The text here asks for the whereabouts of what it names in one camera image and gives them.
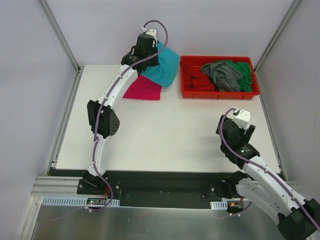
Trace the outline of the green t shirt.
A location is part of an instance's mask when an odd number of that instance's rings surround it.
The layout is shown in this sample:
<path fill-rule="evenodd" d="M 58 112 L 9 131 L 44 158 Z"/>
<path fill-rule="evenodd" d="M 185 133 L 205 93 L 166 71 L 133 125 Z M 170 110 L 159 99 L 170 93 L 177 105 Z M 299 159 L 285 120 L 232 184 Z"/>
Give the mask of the green t shirt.
<path fill-rule="evenodd" d="M 230 64 L 242 75 L 242 77 L 238 80 L 241 91 L 246 93 L 252 93 L 253 79 L 250 64 L 241 61 L 231 61 Z"/>

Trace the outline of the aluminium frame post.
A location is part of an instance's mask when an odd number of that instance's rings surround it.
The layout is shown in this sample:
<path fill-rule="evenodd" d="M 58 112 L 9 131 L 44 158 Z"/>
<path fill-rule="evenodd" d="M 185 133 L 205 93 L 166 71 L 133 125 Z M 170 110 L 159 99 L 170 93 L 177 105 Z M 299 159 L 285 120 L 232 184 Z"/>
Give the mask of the aluminium frame post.
<path fill-rule="evenodd" d="M 303 0 L 293 0 L 290 4 L 289 8 L 287 9 L 286 13 L 284 14 L 283 18 L 281 19 L 278 27 L 276 28 L 275 32 L 273 33 L 270 41 L 268 42 L 266 48 L 264 49 L 261 57 L 259 58 L 257 64 L 254 67 L 254 73 L 257 74 L 260 68 L 262 67 L 263 63 L 269 56 L 270 52 L 272 51 L 273 47 L 277 43 L 278 39 L 282 35 L 283 31 L 285 30 L 286 26 L 289 24 L 292 17 L 295 15 L 298 7 L 301 5 Z"/>
<path fill-rule="evenodd" d="M 70 45 L 68 44 L 65 35 L 63 34 L 59 23 L 56 20 L 56 17 L 51 10 L 51 7 L 47 0 L 37 0 L 42 12 L 44 13 L 49 25 L 51 26 L 60 46 L 62 47 L 66 57 L 68 58 L 70 64 L 74 70 L 79 73 L 82 70 L 82 67 L 79 65 L 78 61 L 75 58 L 75 55 L 72 52 Z"/>

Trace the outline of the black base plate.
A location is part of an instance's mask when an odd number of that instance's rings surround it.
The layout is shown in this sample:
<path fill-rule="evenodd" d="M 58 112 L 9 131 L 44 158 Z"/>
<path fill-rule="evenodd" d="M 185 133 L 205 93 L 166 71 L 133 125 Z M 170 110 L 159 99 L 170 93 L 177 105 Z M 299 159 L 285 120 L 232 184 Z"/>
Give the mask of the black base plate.
<path fill-rule="evenodd" d="M 239 198 L 235 183 L 239 171 L 159 172 L 109 170 L 102 178 L 85 172 L 78 182 L 79 195 L 104 195 L 122 207 L 209 209 L 211 202 Z"/>

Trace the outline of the dark red t shirt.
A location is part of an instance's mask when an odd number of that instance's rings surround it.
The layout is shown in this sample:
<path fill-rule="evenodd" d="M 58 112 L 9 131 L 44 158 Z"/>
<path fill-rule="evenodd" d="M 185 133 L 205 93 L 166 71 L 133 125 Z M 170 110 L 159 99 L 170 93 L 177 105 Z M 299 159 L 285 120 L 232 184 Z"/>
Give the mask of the dark red t shirt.
<path fill-rule="evenodd" d="M 215 86 L 200 67 L 194 66 L 191 61 L 180 64 L 182 70 L 183 86 L 186 91 L 213 92 Z"/>

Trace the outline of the teal t shirt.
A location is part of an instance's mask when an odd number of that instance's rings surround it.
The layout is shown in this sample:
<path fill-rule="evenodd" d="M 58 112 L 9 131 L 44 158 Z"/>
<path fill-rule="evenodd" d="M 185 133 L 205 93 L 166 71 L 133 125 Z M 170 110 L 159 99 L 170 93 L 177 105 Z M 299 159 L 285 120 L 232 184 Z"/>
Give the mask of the teal t shirt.
<path fill-rule="evenodd" d="M 176 78 L 180 56 L 166 46 L 157 57 L 159 65 L 149 66 L 142 75 L 163 88 L 168 88 Z"/>

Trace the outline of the right aluminium frame post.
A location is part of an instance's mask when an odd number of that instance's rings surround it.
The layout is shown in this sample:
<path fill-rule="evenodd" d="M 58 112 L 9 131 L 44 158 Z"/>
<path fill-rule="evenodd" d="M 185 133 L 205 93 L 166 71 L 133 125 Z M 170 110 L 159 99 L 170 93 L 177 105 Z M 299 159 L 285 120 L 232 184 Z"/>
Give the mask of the right aluminium frame post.
<path fill-rule="evenodd" d="M 254 67 L 254 73 L 257 74 L 260 68 L 262 67 L 263 63 L 269 56 L 270 52 L 272 51 L 273 47 L 277 43 L 278 39 L 282 35 L 283 31 L 285 30 L 286 26 L 289 24 L 292 17 L 295 15 L 298 7 L 301 5 L 303 0 L 293 0 L 290 4 L 289 8 L 287 9 L 286 13 L 284 14 L 283 18 L 281 19 L 278 27 L 276 28 L 275 32 L 273 33 L 270 41 L 268 42 L 266 48 L 264 49 L 261 57 L 259 58 L 257 64 Z"/>

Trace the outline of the red plastic bin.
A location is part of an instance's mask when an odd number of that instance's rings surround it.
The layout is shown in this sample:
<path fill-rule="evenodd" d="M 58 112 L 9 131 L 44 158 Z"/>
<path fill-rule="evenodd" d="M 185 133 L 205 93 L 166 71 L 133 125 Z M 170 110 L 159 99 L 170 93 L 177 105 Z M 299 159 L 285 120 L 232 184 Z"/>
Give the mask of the red plastic bin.
<path fill-rule="evenodd" d="M 214 86 L 214 91 L 188 91 L 184 88 L 184 82 L 182 79 L 181 63 L 190 61 L 194 66 L 202 68 L 207 63 L 214 63 L 216 61 L 232 60 L 236 62 L 249 63 L 252 71 L 251 85 L 252 92 L 229 92 L 229 91 L 219 91 Z M 258 85 L 257 78 L 254 73 L 254 68 L 250 57 L 248 56 L 197 56 L 197 55 L 183 55 L 180 57 L 180 83 L 181 83 L 181 93 L 186 99 L 217 99 L 217 100 L 251 100 L 253 97 L 260 94 L 260 89 Z"/>

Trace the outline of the folded magenta t shirt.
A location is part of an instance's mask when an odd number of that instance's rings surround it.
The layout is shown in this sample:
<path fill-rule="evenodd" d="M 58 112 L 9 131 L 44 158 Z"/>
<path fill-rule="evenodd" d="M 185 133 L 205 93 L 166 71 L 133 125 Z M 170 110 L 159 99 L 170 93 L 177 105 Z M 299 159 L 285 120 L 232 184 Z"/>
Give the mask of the folded magenta t shirt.
<path fill-rule="evenodd" d="M 125 92 L 124 99 L 159 101 L 162 87 L 149 78 L 140 75 Z"/>

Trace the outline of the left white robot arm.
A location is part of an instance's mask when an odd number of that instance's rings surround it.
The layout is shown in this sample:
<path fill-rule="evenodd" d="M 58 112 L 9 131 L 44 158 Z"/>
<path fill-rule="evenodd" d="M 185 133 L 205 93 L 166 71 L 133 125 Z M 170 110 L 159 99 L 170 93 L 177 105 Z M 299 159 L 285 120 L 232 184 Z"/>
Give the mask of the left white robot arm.
<path fill-rule="evenodd" d="M 83 175 L 88 188 L 99 195 L 105 191 L 107 184 L 102 175 L 106 172 L 105 148 L 120 127 L 120 120 L 115 109 L 131 84 L 147 67 L 156 67 L 158 60 L 157 31 L 145 30 L 138 38 L 130 52 L 121 60 L 119 71 L 108 89 L 96 101 L 87 103 L 88 122 L 93 132 L 92 160 Z"/>

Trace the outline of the grey t shirt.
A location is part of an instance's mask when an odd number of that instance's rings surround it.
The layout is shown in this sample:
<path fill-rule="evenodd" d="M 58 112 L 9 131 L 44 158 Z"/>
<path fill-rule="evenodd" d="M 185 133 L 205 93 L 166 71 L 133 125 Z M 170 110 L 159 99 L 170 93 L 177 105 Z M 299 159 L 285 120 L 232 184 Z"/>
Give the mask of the grey t shirt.
<path fill-rule="evenodd" d="M 220 92 L 241 92 L 239 80 L 243 75 L 228 61 L 206 63 L 201 71 Z"/>

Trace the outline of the left aluminium frame post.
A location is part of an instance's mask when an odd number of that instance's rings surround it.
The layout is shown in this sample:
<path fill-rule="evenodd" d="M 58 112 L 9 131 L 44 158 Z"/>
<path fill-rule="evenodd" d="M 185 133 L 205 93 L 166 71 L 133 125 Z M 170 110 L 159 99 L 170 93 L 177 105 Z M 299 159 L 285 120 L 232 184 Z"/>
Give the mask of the left aluminium frame post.
<path fill-rule="evenodd" d="M 63 34 L 59 23 L 56 20 L 56 17 L 51 10 L 51 7 L 47 0 L 37 0 L 42 12 L 44 13 L 49 25 L 51 26 L 60 46 L 62 47 L 66 57 L 68 58 L 70 64 L 74 70 L 79 73 L 82 70 L 82 67 L 79 65 L 78 61 L 75 58 L 75 55 L 72 52 L 70 45 L 68 44 L 65 35 Z"/>

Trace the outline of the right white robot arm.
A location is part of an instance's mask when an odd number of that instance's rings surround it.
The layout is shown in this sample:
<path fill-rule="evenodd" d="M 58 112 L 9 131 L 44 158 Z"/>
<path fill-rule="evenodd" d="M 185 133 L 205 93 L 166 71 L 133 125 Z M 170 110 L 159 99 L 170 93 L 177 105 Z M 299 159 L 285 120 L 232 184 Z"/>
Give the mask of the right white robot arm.
<path fill-rule="evenodd" d="M 226 114 L 219 120 L 220 150 L 239 170 L 229 175 L 216 193 L 226 199 L 248 199 L 275 222 L 286 240 L 305 240 L 320 230 L 320 204 L 314 198 L 307 200 L 269 168 L 249 143 L 255 126 L 248 123 Z"/>

